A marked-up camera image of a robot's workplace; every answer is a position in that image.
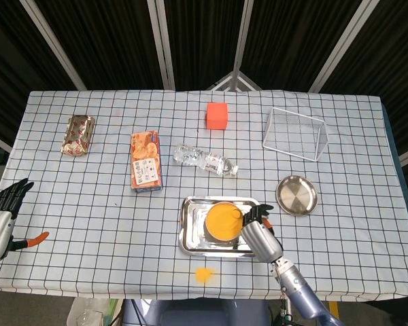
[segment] metal tray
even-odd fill
[[[253,252],[241,236],[232,241],[217,241],[206,232],[205,217],[209,209],[219,202],[232,202],[243,214],[260,204],[255,199],[242,197],[187,197],[180,217],[180,247],[188,255],[195,256],[253,257]]]

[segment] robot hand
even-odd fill
[[[27,183],[27,181],[23,179],[0,192],[0,261],[9,251],[38,245],[48,236],[48,232],[44,232],[32,240],[13,241],[12,231],[22,199],[33,187],[33,182]]]
[[[265,225],[267,220],[264,218],[271,209],[272,206],[261,204],[252,207],[243,216],[243,239],[257,260],[272,265],[282,293],[290,298],[304,319],[318,319],[322,326],[344,326],[325,308],[298,268],[290,260],[283,258],[281,243],[269,231],[269,226]]]

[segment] cookie package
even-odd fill
[[[161,190],[160,141],[157,131],[131,135],[131,187],[136,192]]]
[[[73,115],[69,118],[61,153],[70,156],[88,153],[94,125],[95,119],[87,115]]]

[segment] table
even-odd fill
[[[225,131],[205,128],[208,102],[225,102]],[[263,150],[272,106],[323,117],[330,143],[319,162]],[[87,156],[61,155],[67,121],[88,114],[96,127]],[[130,134],[158,130],[164,189],[136,194]],[[180,166],[177,144],[223,153],[237,178]],[[305,175],[320,203],[292,217],[275,202],[288,175]],[[275,206],[270,220],[285,256],[326,300],[408,295],[408,213],[384,128],[380,99],[283,91],[32,92],[0,189],[35,182],[14,228],[16,238],[50,231],[38,247],[10,253],[0,290],[50,295],[184,299],[279,298],[267,264],[190,257],[177,245],[187,196],[245,196]],[[203,286],[197,268],[215,271]]]

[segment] round metal plate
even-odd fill
[[[304,177],[290,175],[284,178],[276,191],[278,204],[289,214],[310,214],[318,204],[318,193],[313,184]]]

